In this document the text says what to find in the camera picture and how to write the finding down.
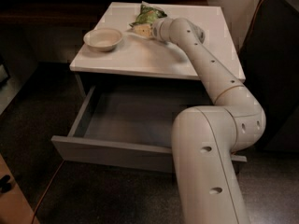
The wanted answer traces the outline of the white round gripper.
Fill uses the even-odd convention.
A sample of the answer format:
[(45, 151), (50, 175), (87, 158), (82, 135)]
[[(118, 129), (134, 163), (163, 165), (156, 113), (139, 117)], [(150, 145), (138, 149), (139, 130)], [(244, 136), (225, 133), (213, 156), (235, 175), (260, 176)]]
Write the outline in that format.
[(156, 20), (152, 25), (150, 25), (149, 23), (138, 24), (133, 27), (133, 31), (137, 35), (141, 35), (146, 38), (150, 38), (153, 36), (158, 41), (169, 42), (170, 25), (172, 21), (173, 20), (169, 18), (162, 18)]

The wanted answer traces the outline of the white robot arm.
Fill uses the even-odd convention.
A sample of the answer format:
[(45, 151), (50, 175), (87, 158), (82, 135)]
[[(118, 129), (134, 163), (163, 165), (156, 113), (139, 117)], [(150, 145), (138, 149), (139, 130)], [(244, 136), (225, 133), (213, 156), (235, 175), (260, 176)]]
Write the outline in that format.
[(266, 117), (248, 88), (205, 46), (204, 31), (190, 21), (158, 19), (133, 31), (184, 51), (212, 102), (180, 112), (172, 128), (172, 153), (185, 224), (250, 224), (232, 154), (255, 144)]

